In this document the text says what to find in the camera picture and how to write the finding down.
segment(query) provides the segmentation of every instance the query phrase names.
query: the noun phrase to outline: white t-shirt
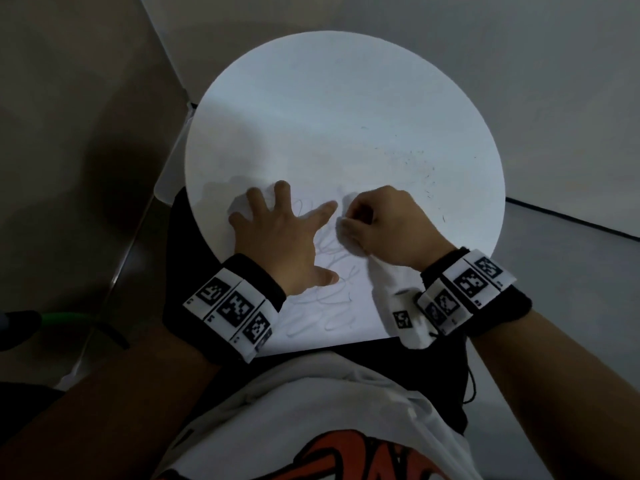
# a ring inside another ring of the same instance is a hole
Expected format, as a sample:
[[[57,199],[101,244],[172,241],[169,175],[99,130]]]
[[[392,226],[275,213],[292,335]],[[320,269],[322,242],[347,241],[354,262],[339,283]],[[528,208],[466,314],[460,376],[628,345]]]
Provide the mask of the white t-shirt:
[[[285,362],[192,421],[156,476],[176,472],[189,480],[481,478],[466,439],[427,398],[332,352]]]

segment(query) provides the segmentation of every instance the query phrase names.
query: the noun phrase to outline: forearm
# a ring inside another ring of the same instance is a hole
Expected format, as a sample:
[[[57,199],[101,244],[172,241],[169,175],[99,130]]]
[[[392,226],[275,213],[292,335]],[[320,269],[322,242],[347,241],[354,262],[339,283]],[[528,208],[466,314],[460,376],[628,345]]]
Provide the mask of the forearm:
[[[640,478],[640,395],[599,359],[533,311],[472,342],[556,478]]]
[[[148,477],[217,371],[195,348],[154,330],[0,449],[0,477]]]

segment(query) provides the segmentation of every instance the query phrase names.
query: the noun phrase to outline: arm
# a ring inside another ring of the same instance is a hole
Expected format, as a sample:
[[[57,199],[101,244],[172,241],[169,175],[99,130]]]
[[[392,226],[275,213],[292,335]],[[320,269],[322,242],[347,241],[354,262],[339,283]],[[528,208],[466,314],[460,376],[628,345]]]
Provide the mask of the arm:
[[[360,194],[342,225],[368,254],[417,271],[454,249],[392,187]],[[640,394],[594,355],[536,312],[472,342],[556,478],[640,478]]]
[[[472,342],[555,478],[640,478],[640,395],[599,359],[535,311]]]
[[[337,282],[336,273],[314,266],[313,243],[337,203],[327,202],[299,219],[291,210],[289,185],[277,183],[275,193],[271,211],[260,190],[250,189],[253,220],[230,217],[236,253],[260,265],[285,295]],[[188,314],[179,319],[199,322]],[[207,352],[219,343],[202,335],[198,346],[206,342]],[[0,449],[0,478],[148,478],[220,369],[193,345],[161,327],[82,380]]]

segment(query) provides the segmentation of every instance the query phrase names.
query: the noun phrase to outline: person's left arm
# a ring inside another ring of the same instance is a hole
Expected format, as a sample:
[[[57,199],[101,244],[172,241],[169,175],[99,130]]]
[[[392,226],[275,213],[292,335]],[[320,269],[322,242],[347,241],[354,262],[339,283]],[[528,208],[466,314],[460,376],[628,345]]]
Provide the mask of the person's left arm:
[[[314,265],[314,236],[327,224],[337,203],[327,202],[306,218],[298,218],[293,215],[286,182],[276,184],[275,196],[270,210],[260,190],[249,189],[253,219],[240,214],[229,219],[236,231],[236,254],[244,257],[232,257],[224,265],[263,291],[265,282],[273,280],[267,288],[277,288],[282,302],[284,296],[338,281],[336,273]],[[246,258],[251,265],[238,268],[238,261],[246,264]],[[199,319],[193,319],[200,325]],[[206,326],[182,329],[180,320],[165,317],[169,329],[158,328],[82,380],[2,446],[0,478],[149,478],[220,369],[196,348],[204,343],[213,361],[217,354],[212,349],[217,345],[203,335],[214,332]]]

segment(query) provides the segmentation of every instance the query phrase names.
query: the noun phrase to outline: white tag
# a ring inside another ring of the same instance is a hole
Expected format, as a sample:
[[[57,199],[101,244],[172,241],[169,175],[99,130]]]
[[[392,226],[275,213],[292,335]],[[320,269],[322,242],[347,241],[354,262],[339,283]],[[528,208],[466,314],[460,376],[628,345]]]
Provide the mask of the white tag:
[[[442,275],[449,279],[478,308],[489,304],[493,298],[500,294],[498,288],[493,286],[464,258],[460,258]]]
[[[420,295],[417,304],[444,335],[473,316],[440,279]]]
[[[479,271],[480,274],[500,291],[504,291],[505,288],[508,288],[516,282],[514,275],[477,249],[463,256],[462,259],[473,266],[476,271]]]
[[[435,339],[432,334],[438,334],[413,302],[413,297],[418,293],[420,290],[411,288],[389,297],[389,309],[398,338],[408,349],[425,349]]]
[[[229,343],[240,352],[244,361],[249,363],[273,333],[277,320],[278,313],[266,299],[244,323],[242,329],[229,340]]]
[[[263,301],[260,291],[243,281],[220,300],[204,323],[223,339],[230,340]]]
[[[203,320],[220,300],[226,298],[240,282],[242,282],[240,276],[222,268],[182,306]]]

